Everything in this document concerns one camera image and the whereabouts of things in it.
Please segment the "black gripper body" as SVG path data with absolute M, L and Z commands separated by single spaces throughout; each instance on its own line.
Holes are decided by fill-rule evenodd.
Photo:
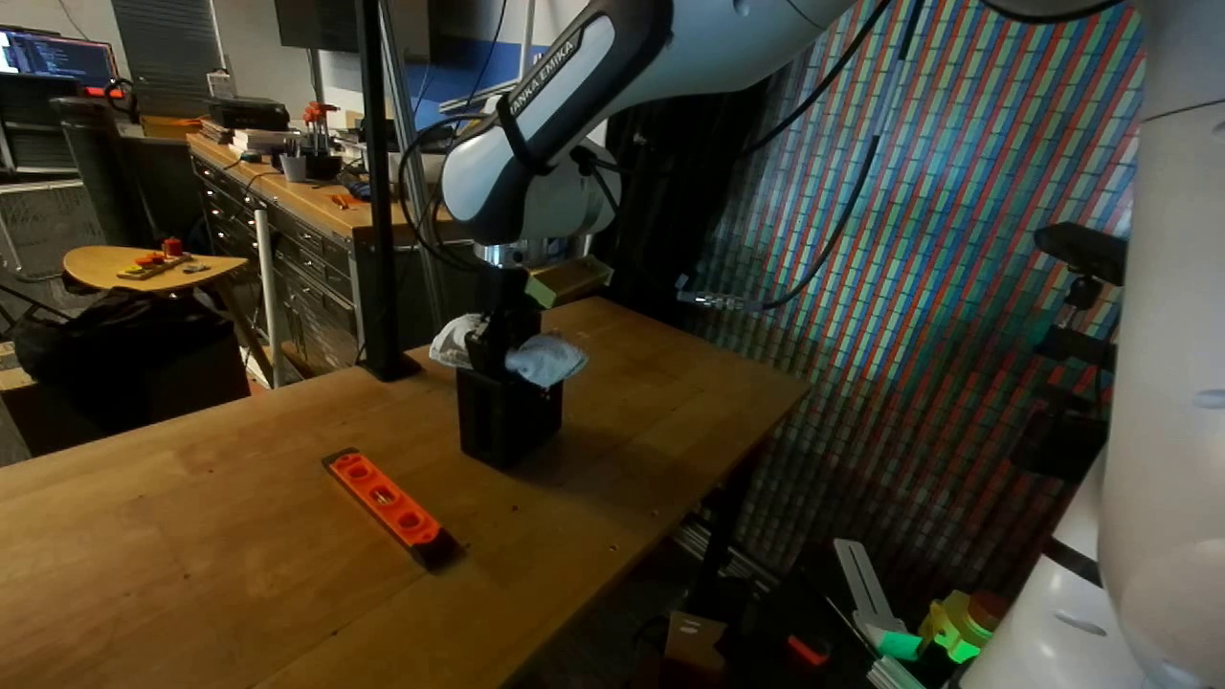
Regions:
M 505 355 L 538 334 L 538 304 L 528 294 L 524 267 L 482 267 L 482 327 L 471 339 L 471 365 L 500 377 Z

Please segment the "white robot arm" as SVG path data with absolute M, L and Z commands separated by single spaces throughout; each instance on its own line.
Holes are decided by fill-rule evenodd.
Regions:
M 580 254 L 619 203 L 593 132 L 640 104 L 741 91 L 801 59 L 855 0 L 587 0 L 491 119 L 440 165 L 440 200 L 494 279 L 473 373 L 538 334 L 524 271 Z

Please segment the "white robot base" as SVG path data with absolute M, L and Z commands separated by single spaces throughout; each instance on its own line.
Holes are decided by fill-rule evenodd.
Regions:
M 958 689 L 1225 689 L 1225 0 L 1132 0 L 1110 437 Z

